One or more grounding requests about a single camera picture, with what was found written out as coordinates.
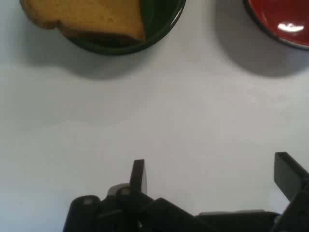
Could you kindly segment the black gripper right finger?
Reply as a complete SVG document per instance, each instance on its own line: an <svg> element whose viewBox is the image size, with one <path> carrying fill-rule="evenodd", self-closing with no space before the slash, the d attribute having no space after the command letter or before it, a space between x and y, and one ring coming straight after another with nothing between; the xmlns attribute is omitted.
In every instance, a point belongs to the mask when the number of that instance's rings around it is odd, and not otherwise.
<svg viewBox="0 0 309 232"><path fill-rule="evenodd" d="M288 199L284 212L275 219L273 232L309 230L309 173L287 152L275 153L274 181Z"/></svg>

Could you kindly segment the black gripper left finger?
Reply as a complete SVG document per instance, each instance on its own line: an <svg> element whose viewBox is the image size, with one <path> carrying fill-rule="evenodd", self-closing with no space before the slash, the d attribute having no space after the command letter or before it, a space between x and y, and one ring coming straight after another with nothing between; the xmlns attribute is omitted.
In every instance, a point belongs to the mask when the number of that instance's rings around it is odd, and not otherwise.
<svg viewBox="0 0 309 232"><path fill-rule="evenodd" d="M127 184L113 186L105 199L72 201L65 232L196 232L197 219L164 199L147 196L145 162L133 162Z"/></svg>

